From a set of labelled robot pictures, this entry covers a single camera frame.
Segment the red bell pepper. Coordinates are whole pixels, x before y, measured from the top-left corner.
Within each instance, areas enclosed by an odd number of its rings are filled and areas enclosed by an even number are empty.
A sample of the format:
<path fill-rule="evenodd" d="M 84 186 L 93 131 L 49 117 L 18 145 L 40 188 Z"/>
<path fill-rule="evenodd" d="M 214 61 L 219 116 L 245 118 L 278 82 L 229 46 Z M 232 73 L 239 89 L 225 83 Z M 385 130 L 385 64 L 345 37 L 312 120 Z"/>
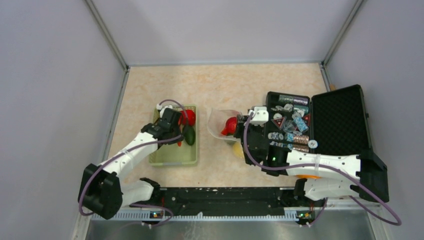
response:
<path fill-rule="evenodd" d="M 180 111 L 181 117 L 178 121 L 180 126 L 188 124 L 189 126 L 194 126 L 196 123 L 196 114 L 191 109 L 186 109 L 185 111 Z"/>

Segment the clear polka dot zip bag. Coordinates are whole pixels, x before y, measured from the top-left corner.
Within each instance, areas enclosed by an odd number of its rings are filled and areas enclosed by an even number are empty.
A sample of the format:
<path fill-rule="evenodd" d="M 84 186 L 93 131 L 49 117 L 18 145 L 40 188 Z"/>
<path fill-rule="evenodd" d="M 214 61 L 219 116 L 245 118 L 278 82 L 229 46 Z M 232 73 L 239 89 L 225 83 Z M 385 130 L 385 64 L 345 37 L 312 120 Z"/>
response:
<path fill-rule="evenodd" d="M 234 135 L 224 136 L 221 134 L 221 131 L 225 127 L 225 123 L 228 118 L 241 115 L 242 113 L 237 110 L 212 108 L 208 115 L 207 129 L 213 137 L 219 140 L 222 140 L 224 142 L 225 140 L 232 140 L 236 141 L 236 143 L 241 143 L 240 139 L 235 138 Z"/>

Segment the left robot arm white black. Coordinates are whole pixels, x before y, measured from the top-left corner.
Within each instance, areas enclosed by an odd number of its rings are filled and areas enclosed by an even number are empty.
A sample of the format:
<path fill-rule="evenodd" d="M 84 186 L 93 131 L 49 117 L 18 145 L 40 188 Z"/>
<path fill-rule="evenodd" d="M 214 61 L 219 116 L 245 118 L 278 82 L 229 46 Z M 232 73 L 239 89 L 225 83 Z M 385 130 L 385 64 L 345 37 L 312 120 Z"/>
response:
<path fill-rule="evenodd" d="M 83 171 L 78 194 L 78 210 L 82 216 L 97 214 L 109 220 L 125 206 L 144 202 L 154 207 L 160 202 L 160 193 L 154 182 L 143 178 L 125 183 L 127 175 L 143 159 L 183 139 L 180 129 L 182 112 L 165 107 L 159 118 L 145 125 L 123 149 L 113 157 L 99 164 L 89 164 Z"/>

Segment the yellow lemon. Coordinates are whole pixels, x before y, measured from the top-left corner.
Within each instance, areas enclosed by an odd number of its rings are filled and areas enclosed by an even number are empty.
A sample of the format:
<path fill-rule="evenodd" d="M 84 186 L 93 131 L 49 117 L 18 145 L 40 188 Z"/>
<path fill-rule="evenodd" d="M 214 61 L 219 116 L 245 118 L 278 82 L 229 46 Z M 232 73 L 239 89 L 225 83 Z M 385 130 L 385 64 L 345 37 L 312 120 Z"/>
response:
<path fill-rule="evenodd" d="M 238 159 L 244 159 L 244 150 L 240 143 L 236 142 L 232 146 L 232 152 L 234 156 L 237 157 Z"/>

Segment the dark green avocado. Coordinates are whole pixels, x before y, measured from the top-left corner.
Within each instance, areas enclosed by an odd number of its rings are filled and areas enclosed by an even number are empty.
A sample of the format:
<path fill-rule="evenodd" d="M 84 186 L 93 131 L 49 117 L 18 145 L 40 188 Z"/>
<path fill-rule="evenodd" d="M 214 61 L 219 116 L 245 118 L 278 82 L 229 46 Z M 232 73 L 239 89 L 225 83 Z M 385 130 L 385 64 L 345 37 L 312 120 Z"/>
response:
<path fill-rule="evenodd" d="M 185 125 L 183 127 L 184 141 L 189 145 L 193 146 L 196 142 L 196 131 L 193 126 Z"/>

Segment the green perforated plastic basket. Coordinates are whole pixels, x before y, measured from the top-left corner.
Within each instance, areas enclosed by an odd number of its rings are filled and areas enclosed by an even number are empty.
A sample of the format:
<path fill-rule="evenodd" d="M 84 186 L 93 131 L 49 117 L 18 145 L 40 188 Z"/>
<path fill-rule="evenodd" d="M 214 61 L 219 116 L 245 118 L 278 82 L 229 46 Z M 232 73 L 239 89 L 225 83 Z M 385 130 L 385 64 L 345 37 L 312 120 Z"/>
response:
<path fill-rule="evenodd" d="M 195 166 L 199 158 L 199 126 L 197 119 L 197 107 L 195 105 L 186 105 L 186 110 L 193 110 L 196 114 L 195 128 L 195 144 L 190 146 L 185 140 L 182 146 L 176 144 L 163 145 L 159 150 L 150 154 L 148 163 L 153 167 L 171 167 L 171 166 Z"/>

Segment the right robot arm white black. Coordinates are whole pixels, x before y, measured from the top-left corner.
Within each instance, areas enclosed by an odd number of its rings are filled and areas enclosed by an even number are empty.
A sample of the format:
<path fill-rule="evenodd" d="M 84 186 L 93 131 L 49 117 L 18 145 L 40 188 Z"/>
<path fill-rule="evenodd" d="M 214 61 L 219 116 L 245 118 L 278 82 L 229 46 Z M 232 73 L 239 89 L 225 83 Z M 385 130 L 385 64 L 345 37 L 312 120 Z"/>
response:
<path fill-rule="evenodd" d="M 372 151 L 353 155 L 308 153 L 268 139 L 251 116 L 242 116 L 235 136 L 241 140 L 244 157 L 250 165 L 285 176 L 301 176 L 293 200 L 307 206 L 312 200 L 352 197 L 369 202 L 390 200 L 388 167 Z"/>

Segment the red apple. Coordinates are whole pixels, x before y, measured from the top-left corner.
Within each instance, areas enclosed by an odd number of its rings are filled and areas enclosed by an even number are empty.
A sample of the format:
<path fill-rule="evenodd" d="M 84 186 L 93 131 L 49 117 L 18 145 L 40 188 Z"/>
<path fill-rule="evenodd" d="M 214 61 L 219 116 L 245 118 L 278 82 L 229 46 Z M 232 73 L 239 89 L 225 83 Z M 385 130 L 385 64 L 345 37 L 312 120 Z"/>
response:
<path fill-rule="evenodd" d="M 223 136 L 233 135 L 236 132 L 238 125 L 238 119 L 236 116 L 228 118 L 225 122 L 225 126 L 220 132 Z"/>

